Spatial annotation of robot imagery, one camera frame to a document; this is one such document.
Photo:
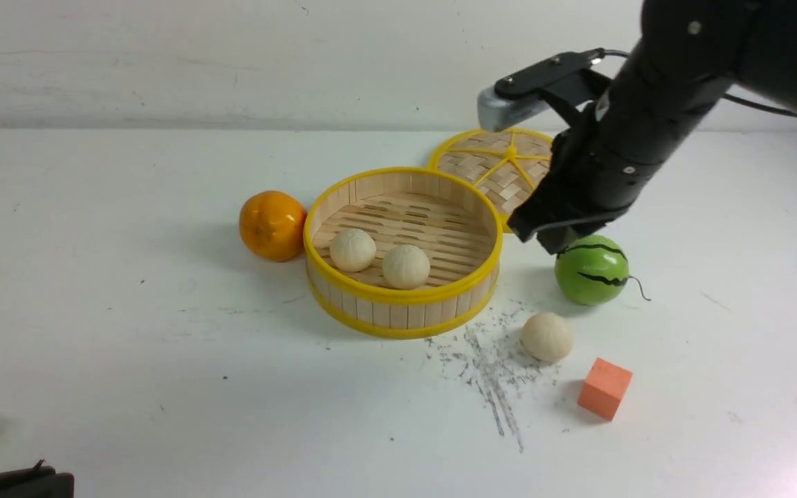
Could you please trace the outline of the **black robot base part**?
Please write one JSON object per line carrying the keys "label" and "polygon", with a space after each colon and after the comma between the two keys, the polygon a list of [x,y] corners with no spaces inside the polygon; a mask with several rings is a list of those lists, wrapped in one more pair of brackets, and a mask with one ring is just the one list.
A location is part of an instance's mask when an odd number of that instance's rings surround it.
{"label": "black robot base part", "polygon": [[0,497],[73,497],[75,476],[38,461],[33,467],[0,472]]}

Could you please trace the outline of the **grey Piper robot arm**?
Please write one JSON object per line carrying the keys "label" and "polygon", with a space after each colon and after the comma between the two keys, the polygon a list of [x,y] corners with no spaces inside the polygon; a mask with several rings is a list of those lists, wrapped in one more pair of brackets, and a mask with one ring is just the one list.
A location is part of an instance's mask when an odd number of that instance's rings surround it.
{"label": "grey Piper robot arm", "polygon": [[645,1],[641,35],[614,77],[608,52],[560,53],[496,81],[500,104],[557,111],[551,168],[509,215],[547,252],[630,210],[695,127],[738,85],[797,116],[797,1]]}

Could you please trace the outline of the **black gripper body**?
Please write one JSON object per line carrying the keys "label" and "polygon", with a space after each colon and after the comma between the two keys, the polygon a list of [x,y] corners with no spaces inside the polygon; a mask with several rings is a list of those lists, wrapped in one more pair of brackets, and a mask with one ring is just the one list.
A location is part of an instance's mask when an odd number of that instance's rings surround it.
{"label": "black gripper body", "polygon": [[626,214],[731,85],[712,73],[671,75],[639,48],[607,50],[592,69],[610,85],[553,139],[549,173],[506,222],[550,255]]}

